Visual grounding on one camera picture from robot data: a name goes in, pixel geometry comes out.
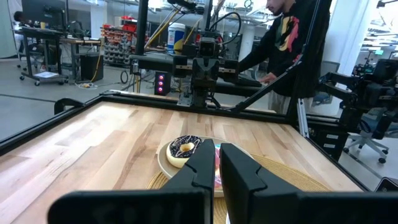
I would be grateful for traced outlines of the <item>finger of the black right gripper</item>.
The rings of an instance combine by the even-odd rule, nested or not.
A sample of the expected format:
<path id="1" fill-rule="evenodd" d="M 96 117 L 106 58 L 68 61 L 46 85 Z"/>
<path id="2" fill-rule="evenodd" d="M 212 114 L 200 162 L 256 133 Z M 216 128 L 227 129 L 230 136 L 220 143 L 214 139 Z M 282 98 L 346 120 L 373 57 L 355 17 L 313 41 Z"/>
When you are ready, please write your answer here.
<path id="1" fill-rule="evenodd" d="M 209 89 L 215 89 L 218 79 L 219 60 L 209 59 L 206 66 L 205 83 Z"/>
<path id="2" fill-rule="evenodd" d="M 204 60 L 194 59 L 192 65 L 192 85 L 194 88 L 203 87 L 204 81 Z"/>

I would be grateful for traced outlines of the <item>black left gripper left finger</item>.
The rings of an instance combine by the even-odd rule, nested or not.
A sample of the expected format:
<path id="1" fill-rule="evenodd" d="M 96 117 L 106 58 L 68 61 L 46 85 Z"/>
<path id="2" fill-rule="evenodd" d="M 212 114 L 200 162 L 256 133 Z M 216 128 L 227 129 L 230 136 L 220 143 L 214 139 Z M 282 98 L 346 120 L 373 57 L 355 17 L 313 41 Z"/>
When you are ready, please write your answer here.
<path id="1" fill-rule="evenodd" d="M 204 140 L 160 189 L 75 191 L 48 211 L 48 224 L 212 224 L 215 144 Z"/>

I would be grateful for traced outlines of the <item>large pink frosted donut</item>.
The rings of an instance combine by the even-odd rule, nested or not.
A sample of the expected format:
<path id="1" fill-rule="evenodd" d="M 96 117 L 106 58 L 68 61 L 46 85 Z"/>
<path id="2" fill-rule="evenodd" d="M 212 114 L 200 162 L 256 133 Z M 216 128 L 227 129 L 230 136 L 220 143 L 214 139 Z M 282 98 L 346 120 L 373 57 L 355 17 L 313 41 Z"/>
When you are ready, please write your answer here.
<path id="1" fill-rule="evenodd" d="M 215 148 L 215 189 L 221 190 L 222 183 L 220 177 L 220 148 Z"/>

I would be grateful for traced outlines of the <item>black keyboard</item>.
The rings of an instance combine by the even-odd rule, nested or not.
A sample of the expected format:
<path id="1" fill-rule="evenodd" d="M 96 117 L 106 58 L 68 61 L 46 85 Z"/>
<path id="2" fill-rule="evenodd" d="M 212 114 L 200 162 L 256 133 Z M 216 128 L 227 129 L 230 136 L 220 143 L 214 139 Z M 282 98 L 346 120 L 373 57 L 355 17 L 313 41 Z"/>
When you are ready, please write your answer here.
<path id="1" fill-rule="evenodd" d="M 240 85 L 240 86 L 251 86 L 251 87 L 261 87 L 262 86 L 262 84 L 259 81 L 252 79 L 251 77 L 244 76 L 244 75 L 240 75 L 238 77 L 238 79 L 235 80 L 233 83 L 235 85 Z"/>

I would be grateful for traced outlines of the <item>dark desk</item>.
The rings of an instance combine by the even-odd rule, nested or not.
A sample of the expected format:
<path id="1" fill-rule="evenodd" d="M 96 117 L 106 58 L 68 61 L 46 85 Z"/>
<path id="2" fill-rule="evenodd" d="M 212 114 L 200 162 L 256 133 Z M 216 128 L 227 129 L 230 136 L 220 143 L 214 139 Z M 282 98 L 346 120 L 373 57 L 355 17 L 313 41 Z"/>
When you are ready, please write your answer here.
<path id="1" fill-rule="evenodd" d="M 262 87 L 256 86 L 241 86 L 233 83 L 225 82 L 222 78 L 219 78 L 216 82 L 216 93 L 222 93 L 227 95 L 236 95 L 250 97 L 258 92 Z"/>

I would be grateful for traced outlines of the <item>black computer tower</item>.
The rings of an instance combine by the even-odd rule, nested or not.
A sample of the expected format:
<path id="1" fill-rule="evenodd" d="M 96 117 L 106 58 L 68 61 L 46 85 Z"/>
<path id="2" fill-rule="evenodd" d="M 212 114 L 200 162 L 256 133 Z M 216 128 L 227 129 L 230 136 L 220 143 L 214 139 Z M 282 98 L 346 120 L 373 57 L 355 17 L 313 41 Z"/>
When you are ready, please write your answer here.
<path id="1" fill-rule="evenodd" d="M 154 94 L 166 96 L 170 92 L 171 75 L 167 72 L 155 72 Z"/>

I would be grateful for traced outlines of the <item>white container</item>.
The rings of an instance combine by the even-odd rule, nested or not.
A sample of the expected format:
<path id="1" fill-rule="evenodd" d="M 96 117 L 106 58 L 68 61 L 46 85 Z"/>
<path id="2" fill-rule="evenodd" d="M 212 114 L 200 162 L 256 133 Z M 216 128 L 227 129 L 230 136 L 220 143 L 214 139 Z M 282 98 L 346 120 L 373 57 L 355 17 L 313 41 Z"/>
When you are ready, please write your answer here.
<path id="1" fill-rule="evenodd" d="M 168 53 L 180 55 L 182 53 L 184 41 L 185 24 L 171 22 L 168 27 Z"/>

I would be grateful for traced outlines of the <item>grey side table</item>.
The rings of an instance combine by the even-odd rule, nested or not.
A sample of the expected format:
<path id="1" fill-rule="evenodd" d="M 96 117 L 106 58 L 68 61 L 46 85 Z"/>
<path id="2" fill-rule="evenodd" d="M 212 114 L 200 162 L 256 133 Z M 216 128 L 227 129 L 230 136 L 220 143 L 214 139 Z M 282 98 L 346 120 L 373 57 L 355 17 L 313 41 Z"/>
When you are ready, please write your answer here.
<path id="1" fill-rule="evenodd" d="M 171 79 L 175 76 L 172 75 L 173 70 L 173 58 L 177 55 L 163 55 L 150 52 L 146 55 L 131 55 L 131 58 L 137 62 L 137 67 L 144 70 L 153 70 L 159 72 L 167 72 L 171 75 Z M 184 88 L 190 86 L 190 77 L 178 78 L 183 81 L 179 87 L 179 92 L 181 93 Z"/>

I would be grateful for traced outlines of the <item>person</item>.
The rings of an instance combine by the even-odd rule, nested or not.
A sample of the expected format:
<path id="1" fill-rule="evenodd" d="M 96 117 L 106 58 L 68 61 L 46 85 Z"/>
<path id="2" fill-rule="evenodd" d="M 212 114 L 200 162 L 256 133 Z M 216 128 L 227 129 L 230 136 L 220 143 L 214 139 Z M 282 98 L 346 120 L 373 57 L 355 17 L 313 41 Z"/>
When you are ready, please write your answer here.
<path id="1" fill-rule="evenodd" d="M 14 39 L 16 41 L 16 49 L 19 54 L 24 53 L 24 36 L 22 34 L 17 33 L 18 30 L 21 30 L 22 27 L 26 25 L 26 20 L 24 18 L 23 12 L 22 11 L 16 11 L 13 15 L 14 17 Z"/>
<path id="2" fill-rule="evenodd" d="M 244 72 L 267 60 L 267 74 L 272 72 L 277 77 L 281 76 L 302 53 L 316 2 L 317 0 L 267 0 L 266 8 L 277 18 L 262 37 L 260 44 L 239 62 L 239 71 Z M 308 99 L 309 111 L 320 76 L 329 22 L 329 14 L 320 19 L 321 28 L 318 31 L 320 36 L 315 41 L 315 58 L 308 73 L 304 76 L 305 86 L 298 91 L 299 98 Z"/>

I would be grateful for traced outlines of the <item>red parts shelf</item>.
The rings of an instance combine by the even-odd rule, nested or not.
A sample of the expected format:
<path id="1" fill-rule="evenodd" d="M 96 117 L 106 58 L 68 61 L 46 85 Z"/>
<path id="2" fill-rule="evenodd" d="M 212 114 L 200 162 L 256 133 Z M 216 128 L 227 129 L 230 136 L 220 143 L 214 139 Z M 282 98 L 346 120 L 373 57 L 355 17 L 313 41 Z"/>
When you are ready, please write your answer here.
<path id="1" fill-rule="evenodd" d="M 135 51 L 137 21 L 131 16 L 117 17 L 117 26 L 103 24 L 101 36 L 104 39 L 103 60 L 110 66 L 128 67 L 129 58 Z"/>

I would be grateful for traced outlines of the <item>black box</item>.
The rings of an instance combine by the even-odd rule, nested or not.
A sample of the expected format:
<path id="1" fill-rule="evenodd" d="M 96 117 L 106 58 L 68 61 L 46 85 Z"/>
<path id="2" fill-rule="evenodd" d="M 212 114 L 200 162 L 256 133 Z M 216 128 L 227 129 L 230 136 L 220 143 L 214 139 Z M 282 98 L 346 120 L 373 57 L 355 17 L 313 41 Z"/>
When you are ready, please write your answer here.
<path id="1" fill-rule="evenodd" d="M 103 56 L 81 55 L 80 56 L 81 79 L 96 82 L 103 79 Z"/>

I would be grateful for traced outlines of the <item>black clamp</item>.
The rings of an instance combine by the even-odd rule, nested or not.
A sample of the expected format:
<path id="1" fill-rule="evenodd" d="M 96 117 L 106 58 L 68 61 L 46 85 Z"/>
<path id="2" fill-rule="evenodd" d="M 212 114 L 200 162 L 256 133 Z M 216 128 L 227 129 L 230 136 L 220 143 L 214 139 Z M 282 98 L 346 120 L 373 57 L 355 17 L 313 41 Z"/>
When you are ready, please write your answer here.
<path id="1" fill-rule="evenodd" d="M 54 103 L 53 107 L 54 114 L 62 113 L 63 111 L 65 111 L 65 108 L 67 106 L 81 108 L 85 106 L 85 104 L 83 102 L 71 98 L 62 98 Z"/>

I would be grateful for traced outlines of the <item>wheeled black desk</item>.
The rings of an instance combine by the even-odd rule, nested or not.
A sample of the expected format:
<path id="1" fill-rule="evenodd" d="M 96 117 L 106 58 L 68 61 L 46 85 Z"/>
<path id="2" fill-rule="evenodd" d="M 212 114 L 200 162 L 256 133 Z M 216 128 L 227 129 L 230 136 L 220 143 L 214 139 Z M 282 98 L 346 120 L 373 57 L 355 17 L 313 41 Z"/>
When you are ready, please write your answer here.
<path id="1" fill-rule="evenodd" d="M 57 65 L 57 72 L 51 72 L 50 65 L 48 63 L 48 53 L 49 53 L 49 41 L 53 40 L 55 42 L 55 45 L 57 46 L 56 53 L 58 53 L 60 49 L 60 43 L 67 43 L 70 44 L 71 46 L 73 45 L 84 45 L 84 44 L 96 44 L 99 45 L 101 43 L 100 40 L 78 40 L 78 39 L 69 39 L 69 38 L 63 38 L 62 37 L 62 32 L 51 30 L 51 29 L 38 29 L 38 28 L 32 28 L 32 27 L 23 27 L 20 30 L 15 30 L 14 31 L 17 34 L 23 35 L 24 40 L 24 49 L 25 49 L 25 56 L 26 56 L 26 62 L 27 62 L 27 67 L 26 71 L 27 72 L 21 72 L 20 75 L 20 80 L 23 80 L 25 78 L 30 78 L 35 80 L 35 86 L 39 86 L 40 82 L 44 82 L 45 80 L 51 81 L 51 82 L 58 82 L 60 85 L 63 85 L 64 83 L 68 83 L 69 77 L 66 75 L 62 74 L 62 67 L 61 67 L 61 61 L 58 59 L 58 65 Z M 46 64 L 47 64 L 47 70 L 45 74 L 48 74 L 46 77 L 42 76 L 42 73 L 37 73 L 33 74 L 32 73 L 32 64 L 30 61 L 30 51 L 28 49 L 28 38 L 33 38 L 33 39 L 39 39 L 43 40 L 45 43 L 45 59 L 46 59 Z"/>

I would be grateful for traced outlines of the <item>black aluminium table frame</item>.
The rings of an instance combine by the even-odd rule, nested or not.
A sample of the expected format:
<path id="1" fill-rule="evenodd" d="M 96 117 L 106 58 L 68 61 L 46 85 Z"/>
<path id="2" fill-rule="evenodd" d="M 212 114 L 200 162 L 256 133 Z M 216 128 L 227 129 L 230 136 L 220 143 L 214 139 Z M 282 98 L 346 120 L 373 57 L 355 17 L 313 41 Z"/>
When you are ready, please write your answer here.
<path id="1" fill-rule="evenodd" d="M 271 113 L 268 111 L 255 109 L 235 110 L 239 106 L 227 106 L 224 110 L 217 109 L 213 105 L 210 105 L 205 109 L 189 108 L 179 106 L 177 105 L 176 100 L 166 99 L 163 96 L 151 96 L 138 93 L 122 93 L 120 91 L 110 90 L 101 93 L 97 97 L 85 102 L 85 106 L 81 108 L 67 106 L 65 108 L 65 111 L 63 111 L 62 113 L 55 114 L 52 118 L 48 120 L 45 120 L 23 131 L 15 133 L 8 138 L 0 140 L 0 156 L 7 154 L 15 148 L 32 140 L 33 138 L 40 136 L 49 129 L 54 128 L 55 126 L 67 121 L 68 119 L 93 107 L 94 105 L 101 103 L 102 101 L 230 118 L 247 119 L 260 122 L 288 124 L 293 128 L 295 127 L 295 123 L 290 123 L 290 121 L 288 121 L 286 116 L 283 114 Z"/>

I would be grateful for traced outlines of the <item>silver bracket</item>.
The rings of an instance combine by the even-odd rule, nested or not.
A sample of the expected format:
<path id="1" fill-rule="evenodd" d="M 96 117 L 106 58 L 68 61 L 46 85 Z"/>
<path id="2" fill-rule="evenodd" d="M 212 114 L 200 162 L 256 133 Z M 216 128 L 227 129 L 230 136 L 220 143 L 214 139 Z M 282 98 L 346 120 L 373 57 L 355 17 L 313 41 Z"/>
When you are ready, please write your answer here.
<path id="1" fill-rule="evenodd" d="M 297 100 L 298 127 L 300 134 L 305 138 L 309 137 L 307 123 L 307 112 L 309 112 L 309 107 L 310 104 L 307 98 L 299 98 Z"/>

